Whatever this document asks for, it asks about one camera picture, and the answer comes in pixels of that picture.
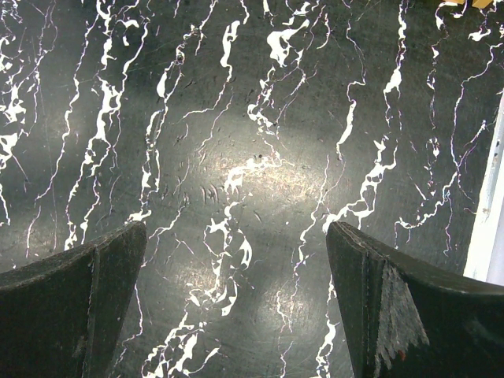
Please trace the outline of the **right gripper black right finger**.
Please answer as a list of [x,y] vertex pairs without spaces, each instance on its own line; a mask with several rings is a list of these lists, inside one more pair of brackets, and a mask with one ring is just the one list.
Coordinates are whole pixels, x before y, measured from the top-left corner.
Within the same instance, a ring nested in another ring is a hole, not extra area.
[[503,289],[410,257],[345,222],[326,235],[356,377],[500,377]]

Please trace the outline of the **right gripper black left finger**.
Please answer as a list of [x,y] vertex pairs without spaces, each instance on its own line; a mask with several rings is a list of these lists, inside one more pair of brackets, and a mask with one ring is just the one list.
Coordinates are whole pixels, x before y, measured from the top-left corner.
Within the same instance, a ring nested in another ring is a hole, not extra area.
[[146,250],[141,221],[1,274],[3,377],[104,377]]

